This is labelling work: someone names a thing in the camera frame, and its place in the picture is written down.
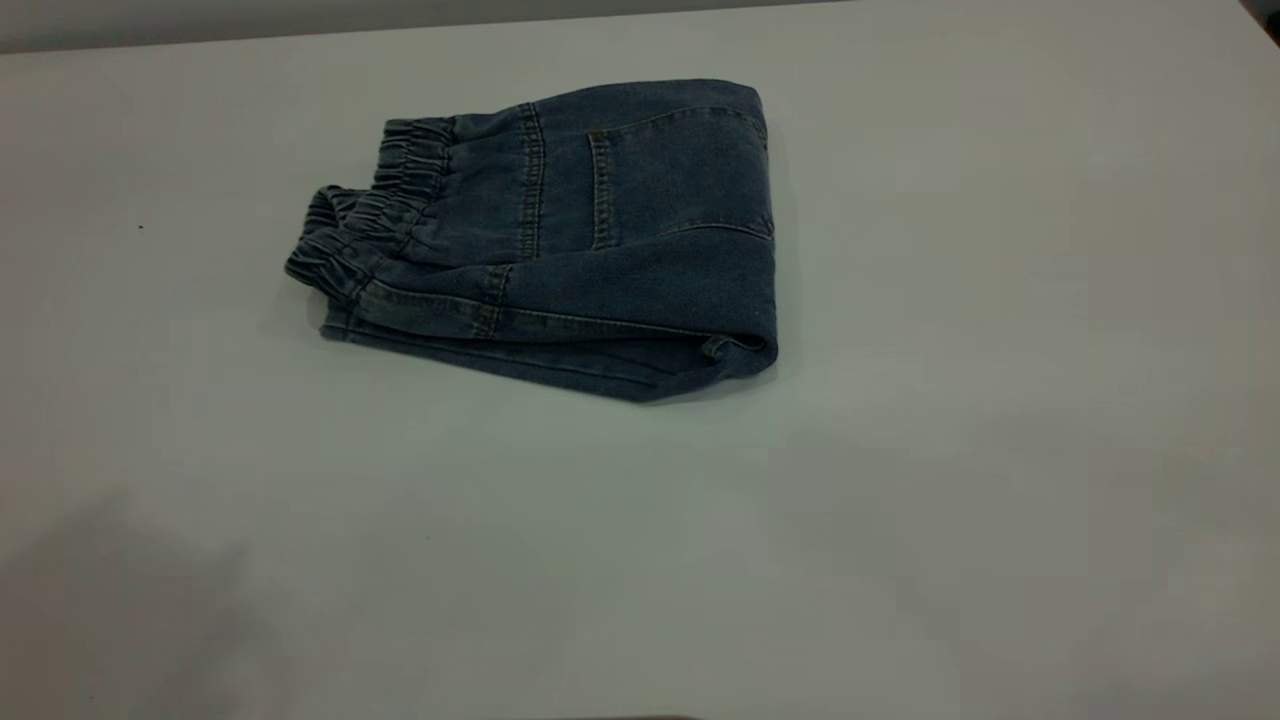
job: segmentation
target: white table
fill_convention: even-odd
[[[655,406],[330,343],[381,120],[722,77],[782,359]],[[865,0],[0,58],[0,716],[1280,717],[1280,51]]]

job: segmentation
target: wall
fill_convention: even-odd
[[[815,0],[0,0],[0,53],[805,1]]]

